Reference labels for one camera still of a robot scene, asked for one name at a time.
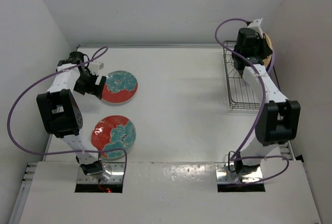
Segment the orange plate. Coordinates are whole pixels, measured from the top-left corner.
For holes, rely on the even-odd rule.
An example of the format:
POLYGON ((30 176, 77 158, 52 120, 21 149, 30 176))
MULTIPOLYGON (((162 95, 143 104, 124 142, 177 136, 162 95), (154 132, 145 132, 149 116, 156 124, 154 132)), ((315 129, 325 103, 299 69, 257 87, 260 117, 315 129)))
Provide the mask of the orange plate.
MULTIPOLYGON (((265 40, 267 42, 268 47, 271 50, 273 50, 273 46, 272 46, 272 42, 271 42, 270 37, 266 33, 264 33, 264 37, 265 37, 265 40)), ((273 52, 263 60, 265 68, 268 68, 268 66, 270 65, 270 62, 272 60, 272 55, 273 55, 273 52)))

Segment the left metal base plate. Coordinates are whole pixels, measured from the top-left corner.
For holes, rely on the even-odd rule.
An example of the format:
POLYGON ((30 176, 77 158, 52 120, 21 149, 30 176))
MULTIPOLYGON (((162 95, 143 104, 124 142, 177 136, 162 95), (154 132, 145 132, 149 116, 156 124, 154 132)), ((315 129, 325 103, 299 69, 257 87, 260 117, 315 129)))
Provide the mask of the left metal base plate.
POLYGON ((96 175, 85 175, 82 169, 79 169, 77 180, 78 184, 121 184, 123 182, 125 163, 116 162, 103 164, 103 173, 96 175))

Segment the metal base plate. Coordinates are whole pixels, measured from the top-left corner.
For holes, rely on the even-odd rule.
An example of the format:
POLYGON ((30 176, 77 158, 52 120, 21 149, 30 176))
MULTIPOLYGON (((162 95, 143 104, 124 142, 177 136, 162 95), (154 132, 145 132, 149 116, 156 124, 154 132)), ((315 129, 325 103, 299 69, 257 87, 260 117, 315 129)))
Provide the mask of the metal base plate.
POLYGON ((221 185, 228 184, 248 184, 263 179, 260 165, 245 166, 238 172, 233 162, 215 163, 217 183, 221 185))
POLYGON ((103 164, 103 173, 96 175, 85 175, 82 169, 79 169, 77 180, 78 184, 121 184, 123 182, 125 163, 116 162, 103 164))

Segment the red teal floral plate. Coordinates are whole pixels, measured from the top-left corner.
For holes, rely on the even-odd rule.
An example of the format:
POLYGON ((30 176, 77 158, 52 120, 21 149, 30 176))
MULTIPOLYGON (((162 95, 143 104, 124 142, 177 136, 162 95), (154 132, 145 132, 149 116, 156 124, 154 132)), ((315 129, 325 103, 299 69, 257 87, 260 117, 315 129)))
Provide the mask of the red teal floral plate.
MULTIPOLYGON (((124 149, 129 152, 136 139, 136 129, 131 120, 120 115, 108 116, 100 120, 92 131, 91 143, 99 151, 124 149)), ((107 160, 116 160, 123 157, 121 150, 102 153, 101 157, 107 160)))
POLYGON ((107 74, 102 100, 110 104, 122 104, 131 100, 138 89, 138 80, 127 71, 113 71, 107 74))

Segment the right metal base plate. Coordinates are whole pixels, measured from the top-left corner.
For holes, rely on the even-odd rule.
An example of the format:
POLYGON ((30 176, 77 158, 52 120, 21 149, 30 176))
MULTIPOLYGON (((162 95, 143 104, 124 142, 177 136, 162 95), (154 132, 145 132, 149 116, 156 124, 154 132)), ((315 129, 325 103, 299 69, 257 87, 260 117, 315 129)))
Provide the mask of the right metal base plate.
POLYGON ((248 184, 263 179, 260 165, 245 166, 238 172, 233 162, 215 163, 217 183, 221 185, 228 184, 248 184))

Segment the lavender plate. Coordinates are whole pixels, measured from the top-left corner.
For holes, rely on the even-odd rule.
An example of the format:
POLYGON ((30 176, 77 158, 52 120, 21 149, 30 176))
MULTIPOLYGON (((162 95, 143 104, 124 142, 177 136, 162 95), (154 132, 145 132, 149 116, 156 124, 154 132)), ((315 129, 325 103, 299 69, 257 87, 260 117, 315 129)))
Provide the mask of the lavender plate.
POLYGON ((270 61, 269 68, 268 68, 268 73, 270 73, 272 71, 272 69, 274 67, 274 62, 275 62, 275 51, 273 50, 271 61, 270 61))

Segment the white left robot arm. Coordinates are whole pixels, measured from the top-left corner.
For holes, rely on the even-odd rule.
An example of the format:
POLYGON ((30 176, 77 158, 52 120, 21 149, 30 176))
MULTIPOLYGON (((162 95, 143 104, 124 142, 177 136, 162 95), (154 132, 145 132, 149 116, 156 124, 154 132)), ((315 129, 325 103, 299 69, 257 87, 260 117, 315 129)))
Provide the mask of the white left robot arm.
POLYGON ((78 92, 102 98, 106 77, 98 73, 104 64, 94 60, 85 64, 84 57, 84 53, 73 51, 59 61, 53 83, 36 101, 46 132, 70 147, 86 176, 105 182, 108 175, 98 150, 81 132, 83 116, 73 96, 73 92, 78 92))

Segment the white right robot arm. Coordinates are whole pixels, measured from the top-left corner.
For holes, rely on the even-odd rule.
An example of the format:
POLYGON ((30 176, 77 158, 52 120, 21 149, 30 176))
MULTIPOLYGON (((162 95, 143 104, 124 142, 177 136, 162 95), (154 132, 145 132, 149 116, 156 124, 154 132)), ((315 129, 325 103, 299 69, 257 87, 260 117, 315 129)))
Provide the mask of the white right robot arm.
POLYGON ((234 152, 234 172, 256 170, 278 145, 296 137, 301 106, 289 100, 272 81, 264 60, 273 54, 263 35, 253 28, 239 29, 232 53, 235 69, 250 86, 261 106, 254 122, 253 140, 234 152))

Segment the red teal floral plate upper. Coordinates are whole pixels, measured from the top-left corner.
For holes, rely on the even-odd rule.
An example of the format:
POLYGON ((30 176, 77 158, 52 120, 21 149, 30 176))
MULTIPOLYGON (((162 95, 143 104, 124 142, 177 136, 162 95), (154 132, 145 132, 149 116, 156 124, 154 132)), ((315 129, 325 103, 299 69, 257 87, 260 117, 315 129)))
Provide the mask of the red teal floral plate upper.
POLYGON ((113 71, 107 74, 102 100, 110 104, 122 104, 131 100, 138 89, 138 80, 127 71, 113 71))

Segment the red teal floral plate lower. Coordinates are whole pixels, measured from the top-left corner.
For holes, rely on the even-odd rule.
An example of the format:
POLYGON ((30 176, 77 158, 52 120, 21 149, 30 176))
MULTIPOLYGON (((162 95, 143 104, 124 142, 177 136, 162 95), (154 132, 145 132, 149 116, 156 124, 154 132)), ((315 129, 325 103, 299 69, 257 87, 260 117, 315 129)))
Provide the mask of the red teal floral plate lower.
MULTIPOLYGON (((100 120, 92 131, 91 143, 99 151, 124 149, 129 152, 136 139, 136 129, 131 120, 120 115, 108 116, 100 120)), ((101 157, 107 160, 116 160, 123 157, 121 150, 102 153, 101 157)))

